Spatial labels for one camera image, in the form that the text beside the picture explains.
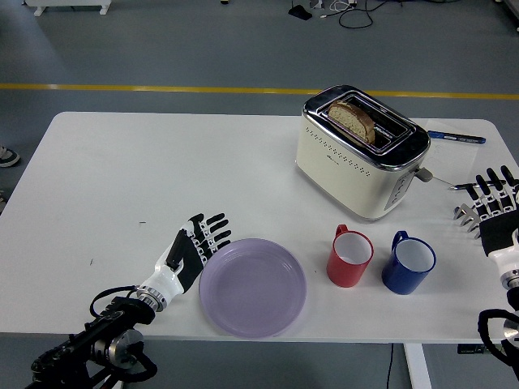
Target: red mug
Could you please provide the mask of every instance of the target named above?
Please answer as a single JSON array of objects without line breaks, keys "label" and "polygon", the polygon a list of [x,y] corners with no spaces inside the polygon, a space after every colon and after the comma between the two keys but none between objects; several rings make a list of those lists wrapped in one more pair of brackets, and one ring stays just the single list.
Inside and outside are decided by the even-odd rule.
[{"label": "red mug", "polygon": [[355,286],[373,258],[373,245],[366,235],[339,224],[333,239],[326,272],[329,279],[343,288]]}]

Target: floor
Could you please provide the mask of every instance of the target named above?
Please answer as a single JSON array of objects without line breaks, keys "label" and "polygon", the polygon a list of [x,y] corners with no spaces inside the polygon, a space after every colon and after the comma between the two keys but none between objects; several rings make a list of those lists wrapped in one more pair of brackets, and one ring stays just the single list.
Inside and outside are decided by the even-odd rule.
[{"label": "floor", "polygon": [[[3,0],[0,144],[22,160],[2,169],[0,189],[12,193],[63,111],[297,116],[309,96],[335,84],[354,85],[410,118],[486,119],[519,160],[519,23],[507,7],[492,0],[367,3],[381,6],[370,13],[373,24],[347,29],[337,16],[320,18],[331,11],[311,10],[308,21],[288,15],[288,0],[114,0],[104,16],[99,7],[76,6],[48,8],[38,18],[21,0]],[[369,19],[355,11],[341,22]],[[0,336],[7,372],[0,387],[27,385],[32,360],[57,340]],[[389,364],[387,344],[147,348],[159,375],[128,387],[384,387]],[[455,345],[424,352],[435,389],[516,385],[488,354],[459,356]],[[410,387],[400,345],[389,387]]]}]

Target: toaster slot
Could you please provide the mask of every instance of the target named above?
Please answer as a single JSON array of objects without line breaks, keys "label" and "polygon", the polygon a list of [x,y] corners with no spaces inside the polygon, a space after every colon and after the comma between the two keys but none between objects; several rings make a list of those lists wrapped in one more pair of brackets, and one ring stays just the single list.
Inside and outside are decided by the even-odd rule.
[{"label": "toaster slot", "polygon": [[[371,120],[373,120],[375,123],[375,141],[373,144],[364,142],[364,140],[358,137],[353,131],[350,131],[348,128],[328,116],[329,107],[336,100],[360,108],[371,118]],[[356,143],[361,143],[364,147],[369,148],[375,154],[384,154],[388,152],[414,132],[414,128],[409,126],[408,123],[403,122],[399,117],[393,115],[386,108],[358,92],[349,92],[344,96],[340,96],[338,99],[329,101],[325,106],[321,107],[319,115],[322,118],[325,118],[332,125],[336,130],[336,133],[338,132],[341,136],[353,139]]]}]

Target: plate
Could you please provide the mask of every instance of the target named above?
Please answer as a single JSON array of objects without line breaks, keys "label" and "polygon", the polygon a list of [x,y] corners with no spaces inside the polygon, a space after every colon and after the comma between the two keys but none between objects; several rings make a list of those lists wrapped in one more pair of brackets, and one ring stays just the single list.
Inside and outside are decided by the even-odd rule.
[{"label": "plate", "polygon": [[284,247],[242,239],[219,249],[199,284],[202,307],[217,327],[245,339],[281,334],[307,298],[301,265]]}]

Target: table leg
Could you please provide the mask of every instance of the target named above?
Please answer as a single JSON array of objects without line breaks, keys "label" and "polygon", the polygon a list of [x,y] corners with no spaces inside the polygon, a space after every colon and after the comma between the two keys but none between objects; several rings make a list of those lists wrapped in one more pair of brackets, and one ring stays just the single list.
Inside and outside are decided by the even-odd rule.
[{"label": "table leg", "polygon": [[405,359],[413,389],[432,389],[423,348],[420,343],[405,343]]}]

